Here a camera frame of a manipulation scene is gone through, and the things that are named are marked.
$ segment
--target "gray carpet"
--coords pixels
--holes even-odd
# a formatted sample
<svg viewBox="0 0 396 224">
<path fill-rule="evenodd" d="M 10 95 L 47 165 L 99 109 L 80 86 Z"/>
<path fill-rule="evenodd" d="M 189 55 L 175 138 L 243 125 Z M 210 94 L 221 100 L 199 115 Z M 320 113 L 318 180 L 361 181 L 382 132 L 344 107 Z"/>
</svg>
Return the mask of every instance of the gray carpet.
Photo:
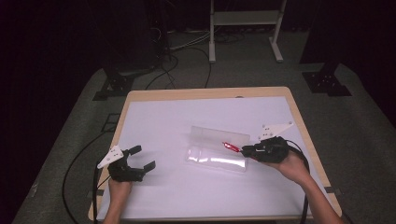
<svg viewBox="0 0 396 224">
<path fill-rule="evenodd" d="M 305 125 L 332 185 L 340 192 L 341 207 L 355 223 L 395 223 L 396 150 L 395 129 L 362 87 L 358 76 L 340 65 L 336 76 L 352 96 L 329 97 L 311 93 L 302 72 L 318 71 L 321 64 L 299 64 L 307 33 L 281 32 L 279 48 L 283 63 L 276 63 L 267 33 L 245 34 L 233 44 L 217 44 L 217 62 L 211 65 L 208 88 L 286 86 L 299 106 Z M 171 34 L 172 46 L 196 38 Z M 207 52 L 208 45 L 194 46 Z M 196 49 L 175 52 L 177 67 L 170 72 L 177 89 L 203 88 L 209 72 L 206 56 Z M 170 68 L 175 60 L 165 59 Z M 135 80 L 133 90 L 143 90 L 162 72 Z M 92 75 L 53 146 L 14 223 L 72 223 L 63 205 L 64 175 L 77 154 L 101 134 L 110 113 L 120 113 L 125 97 L 93 101 L 105 82 L 103 70 Z M 150 89 L 173 89 L 162 76 Z M 70 169 L 65 198 L 78 223 L 91 223 L 92 174 L 95 162 L 106 153 L 113 133 L 104 133 L 80 154 Z M 298 223 L 278 221 L 277 223 Z"/>
</svg>

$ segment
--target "cable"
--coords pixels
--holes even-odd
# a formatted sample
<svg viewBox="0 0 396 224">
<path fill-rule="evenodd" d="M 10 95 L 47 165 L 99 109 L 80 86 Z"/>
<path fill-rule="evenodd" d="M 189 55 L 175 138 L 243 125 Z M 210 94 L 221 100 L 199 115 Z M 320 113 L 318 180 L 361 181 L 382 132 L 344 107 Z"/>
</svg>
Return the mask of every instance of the cable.
<svg viewBox="0 0 396 224">
<path fill-rule="evenodd" d="M 350 216 L 349 216 L 343 209 L 341 209 L 341 212 L 343 213 L 343 216 L 346 218 L 346 220 L 347 220 L 350 224 L 353 224 L 352 219 L 350 218 Z"/>
<path fill-rule="evenodd" d="M 163 63 L 161 64 L 161 69 L 168 75 L 168 78 L 169 78 L 169 81 L 170 81 L 170 83 L 168 83 L 168 84 L 165 86 L 165 89 L 167 89 L 169 85 L 172 85 L 173 88 L 175 89 L 175 88 L 176 88 L 176 87 L 175 87 L 175 83 L 174 83 L 175 78 L 172 77 L 172 75 L 169 74 L 170 70 L 169 70 L 169 71 L 166 70 L 166 69 L 163 67 Z"/>
<path fill-rule="evenodd" d="M 171 7 L 176 7 L 175 4 L 169 2 L 169 0 L 165 0 L 165 3 L 169 4 Z"/>
<path fill-rule="evenodd" d="M 89 142 L 89 143 L 77 154 L 77 156 L 72 160 L 72 162 L 71 162 L 70 165 L 68 166 L 67 171 L 66 171 L 66 174 L 64 175 L 64 182 L 62 183 L 62 200 L 63 200 L 63 203 L 64 203 L 64 208 L 66 209 L 67 215 L 69 215 L 69 217 L 72 219 L 72 221 L 73 221 L 75 224 L 78 224 L 78 222 L 76 221 L 76 219 L 75 219 L 74 216 L 72 215 L 72 213 L 71 213 L 71 211 L 70 211 L 70 209 L 69 209 L 69 206 L 67 205 L 67 201 L 66 201 L 66 198 L 65 198 L 65 195 L 64 195 L 64 189 L 65 189 L 66 179 L 67 179 L 67 176 L 68 176 L 68 174 L 69 174 L 69 172 L 70 172 L 70 169 L 72 168 L 73 164 L 76 162 L 76 160 L 78 159 L 78 157 L 82 154 L 82 152 L 84 152 L 93 142 L 95 142 L 97 139 L 99 139 L 100 137 L 102 137 L 105 133 L 107 133 L 107 132 L 101 132 L 99 135 L 97 135 L 95 138 L 93 138 L 93 139 L 91 140 L 91 142 Z"/>
<path fill-rule="evenodd" d="M 150 81 L 150 83 L 146 86 L 145 90 L 148 90 L 148 89 L 149 89 L 149 86 L 150 86 L 155 80 L 157 80 L 159 77 L 161 77 L 161 76 L 163 76 L 163 75 L 165 75 L 165 74 L 168 74 L 170 71 L 172 71 L 174 68 L 176 68 L 176 66 L 178 65 L 178 58 L 177 58 L 176 56 L 172 55 L 172 54 L 169 54 L 169 55 L 170 55 L 172 58 L 174 58 L 174 59 L 176 60 L 175 65 L 174 65 L 173 67 L 171 67 L 171 69 L 165 70 L 165 72 L 159 74 L 159 75 L 156 76 L 154 79 L 152 79 L 152 80 Z"/>
<path fill-rule="evenodd" d="M 190 42 L 188 42 L 186 44 L 183 44 L 183 45 L 180 45 L 180 46 L 177 46 L 177 47 L 169 48 L 169 50 L 186 48 L 188 46 L 195 45 L 195 44 L 197 44 L 199 42 L 202 42 L 202 41 L 204 41 L 204 40 L 206 40 L 208 38 L 209 38 L 209 32 L 206 32 L 206 34 L 204 34 L 204 35 L 202 35 L 202 36 L 200 36 L 200 37 L 198 37 L 196 39 L 193 39 L 192 41 L 190 41 Z"/>
<path fill-rule="evenodd" d="M 98 187 L 96 187 L 97 189 L 99 189 L 103 184 L 105 184 L 105 182 L 111 177 L 111 175 L 109 175 L 104 181 L 102 181 Z"/>
<path fill-rule="evenodd" d="M 159 40 L 161 39 L 162 34 L 163 34 L 163 33 L 161 32 L 161 30 L 158 29 L 157 27 L 151 27 L 150 29 L 151 29 L 151 30 L 156 30 L 156 31 L 158 31 L 159 36 L 158 36 L 158 38 L 157 38 L 157 41 L 159 41 Z"/>
<path fill-rule="evenodd" d="M 99 162 L 96 163 L 93 171 L 93 183 L 92 183 L 92 209 L 93 209 L 93 224 L 97 224 L 97 216 L 98 216 L 98 208 L 97 208 L 97 201 L 96 201 L 96 193 L 98 188 L 96 187 L 96 184 L 98 183 L 98 169 L 96 167 L 98 166 Z"/>
<path fill-rule="evenodd" d="M 308 160 L 306 159 L 306 156 L 304 155 L 301 148 L 297 144 L 295 144 L 294 142 L 292 142 L 290 140 L 286 140 L 286 142 L 290 142 L 290 143 L 294 144 L 295 146 L 297 146 L 298 149 L 295 147 L 289 146 L 289 150 L 296 153 L 303 160 L 305 168 L 308 170 L 308 172 L 310 172 Z M 308 198 L 306 197 L 306 194 L 305 194 L 303 212 L 301 214 L 300 224 L 305 224 L 307 212 L 308 212 Z"/>
</svg>

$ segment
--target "stand leg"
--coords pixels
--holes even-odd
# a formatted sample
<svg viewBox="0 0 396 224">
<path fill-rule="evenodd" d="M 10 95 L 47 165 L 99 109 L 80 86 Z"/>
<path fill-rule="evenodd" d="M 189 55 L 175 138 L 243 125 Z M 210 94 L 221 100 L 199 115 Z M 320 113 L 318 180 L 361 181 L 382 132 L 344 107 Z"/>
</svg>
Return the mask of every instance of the stand leg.
<svg viewBox="0 0 396 224">
<path fill-rule="evenodd" d="M 216 62 L 215 53 L 215 3 L 214 0 L 210 1 L 210 40 L 209 40 L 209 62 Z"/>
<path fill-rule="evenodd" d="M 165 48 L 168 49 L 168 57 L 169 57 L 169 61 L 172 61 L 172 57 L 170 54 L 170 50 L 169 50 L 169 39 L 168 39 L 168 28 L 166 27 L 166 16 L 165 16 L 165 3 L 163 0 L 160 1 L 160 5 L 159 5 L 160 9 L 160 14 L 161 14 L 161 26 L 162 26 L 162 32 L 163 32 L 163 40 L 165 42 Z"/>
<path fill-rule="evenodd" d="M 279 50 L 279 47 L 277 46 L 276 41 L 277 41 L 277 37 L 279 35 L 280 25 L 282 24 L 283 15 L 285 14 L 286 3 L 287 3 L 287 0 L 283 0 L 282 1 L 282 5 L 280 7 L 279 14 L 277 15 L 277 21 L 276 21 L 276 27 L 275 27 L 274 36 L 269 38 L 270 39 L 271 48 L 273 49 L 273 52 L 275 54 L 277 63 L 282 63 L 283 62 L 283 57 L 282 57 L 282 54 L 280 53 L 280 50 Z"/>
</svg>

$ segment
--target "table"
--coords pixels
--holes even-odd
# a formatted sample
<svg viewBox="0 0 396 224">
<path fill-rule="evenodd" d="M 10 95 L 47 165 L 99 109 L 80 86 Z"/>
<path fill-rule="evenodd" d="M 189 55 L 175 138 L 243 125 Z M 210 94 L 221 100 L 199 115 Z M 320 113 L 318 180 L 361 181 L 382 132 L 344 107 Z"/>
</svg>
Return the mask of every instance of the table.
<svg viewBox="0 0 396 224">
<path fill-rule="evenodd" d="M 277 46 L 280 25 L 282 24 L 287 0 L 282 0 L 279 10 L 265 11 L 215 11 L 214 0 L 210 3 L 210 41 L 209 61 L 216 62 L 215 25 L 261 25 L 274 24 L 274 35 L 269 37 L 271 48 L 278 63 L 283 62 L 282 54 Z"/>
<path fill-rule="evenodd" d="M 176 101 L 176 100 L 199 100 L 199 99 L 233 99 L 235 97 L 284 97 L 286 99 L 287 105 L 289 106 L 290 112 L 292 114 L 292 118 L 298 128 L 298 132 L 301 134 L 301 137 L 304 141 L 304 145 L 306 147 L 306 151 L 308 156 L 311 159 L 313 166 L 317 172 L 319 181 L 323 184 L 324 188 L 330 187 L 331 184 L 325 174 L 325 171 L 320 163 L 320 159 L 318 154 L 314 148 L 314 145 L 309 137 L 309 133 L 304 126 L 303 119 L 299 113 L 297 104 L 295 104 L 291 92 L 286 87 L 258 87 L 258 88 L 229 88 L 229 89 L 195 89 L 195 90 L 166 90 L 166 91 L 131 91 L 126 99 L 124 108 L 122 109 L 122 113 L 120 115 L 120 122 L 115 132 L 113 141 L 111 146 L 116 145 L 120 141 L 120 135 L 123 128 L 123 124 L 126 119 L 126 115 L 128 113 L 128 108 L 130 103 L 136 102 L 149 102 L 149 101 Z M 108 177 L 107 169 L 104 168 L 99 183 Z M 102 197 L 98 196 L 98 206 L 100 206 Z M 331 202 L 336 213 L 341 216 L 341 208 L 337 202 L 337 199 L 333 193 L 328 193 L 328 199 Z M 90 219 L 92 219 L 92 209 L 89 213 Z M 298 215 L 294 216 L 253 216 L 253 217 L 232 217 L 235 219 L 282 219 L 282 218 L 299 218 Z M 175 219 L 166 219 L 166 220 L 191 220 L 191 218 L 175 218 Z M 208 219 L 218 219 L 215 217 L 194 217 L 193 219 L 197 220 L 208 220 Z"/>
</svg>

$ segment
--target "human hand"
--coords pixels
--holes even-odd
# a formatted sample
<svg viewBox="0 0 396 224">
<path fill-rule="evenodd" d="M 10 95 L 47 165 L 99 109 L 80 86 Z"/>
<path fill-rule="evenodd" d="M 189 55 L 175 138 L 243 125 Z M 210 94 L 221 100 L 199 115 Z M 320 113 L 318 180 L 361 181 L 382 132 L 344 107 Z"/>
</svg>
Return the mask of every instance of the human hand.
<svg viewBox="0 0 396 224">
<path fill-rule="evenodd" d="M 119 182 L 110 178 L 108 180 L 110 190 L 110 201 L 113 203 L 122 203 L 128 199 L 132 190 L 132 181 Z"/>
<path fill-rule="evenodd" d="M 280 163 L 263 162 L 263 164 L 277 169 L 287 179 L 299 185 L 312 178 L 305 168 L 303 160 L 293 151 L 290 151 L 288 157 Z"/>
<path fill-rule="evenodd" d="M 108 180 L 108 187 L 110 191 L 110 206 L 108 207 L 103 223 L 120 223 L 120 215 L 132 190 L 132 181 L 119 182 L 110 178 Z"/>
</svg>

